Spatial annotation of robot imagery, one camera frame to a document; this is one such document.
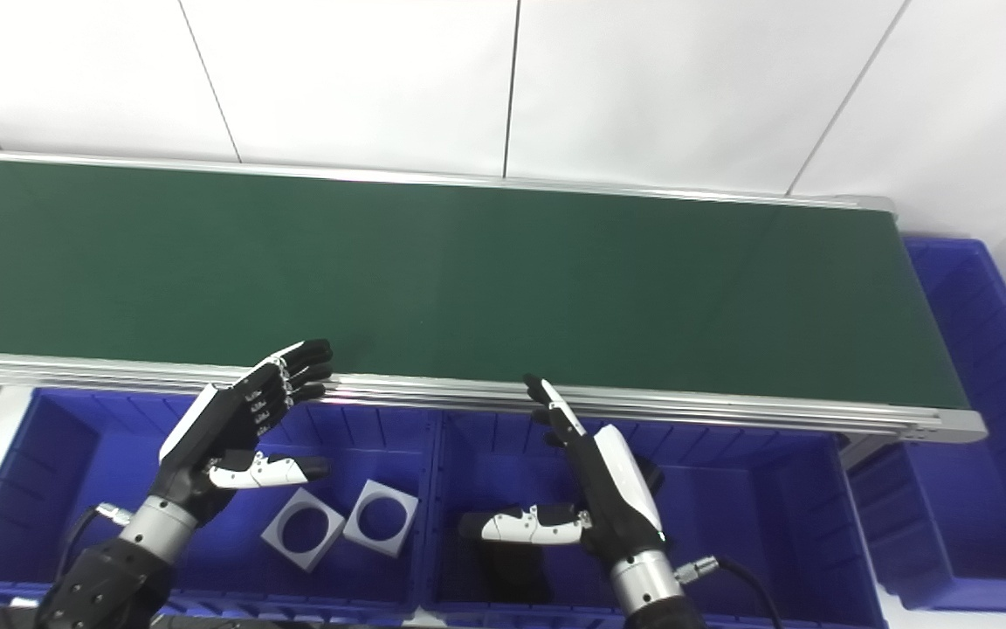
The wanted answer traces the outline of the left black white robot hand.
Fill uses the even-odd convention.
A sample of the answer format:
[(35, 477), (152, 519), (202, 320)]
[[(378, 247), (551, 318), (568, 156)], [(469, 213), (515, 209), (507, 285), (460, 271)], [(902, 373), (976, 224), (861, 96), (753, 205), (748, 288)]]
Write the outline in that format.
[(268, 355), (235, 382), (208, 383), (165, 438), (148, 494), (208, 524), (236, 493), (213, 485), (212, 463), (228, 451), (252, 453), (293, 406), (324, 397), (332, 357), (327, 339), (303, 340)]

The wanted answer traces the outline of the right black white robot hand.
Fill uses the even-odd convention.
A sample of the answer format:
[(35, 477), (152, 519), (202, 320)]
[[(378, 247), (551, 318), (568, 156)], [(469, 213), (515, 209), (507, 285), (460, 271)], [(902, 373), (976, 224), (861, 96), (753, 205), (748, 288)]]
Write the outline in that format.
[(532, 419), (548, 427), (552, 445), (563, 450), (582, 501), (466, 513), (459, 518), (460, 536), (499, 544), (580, 544), (607, 569), (650, 562), (671, 570), (653, 491), (623, 434), (613, 425), (588, 430), (546, 378), (526, 374), (523, 381), (538, 405)]

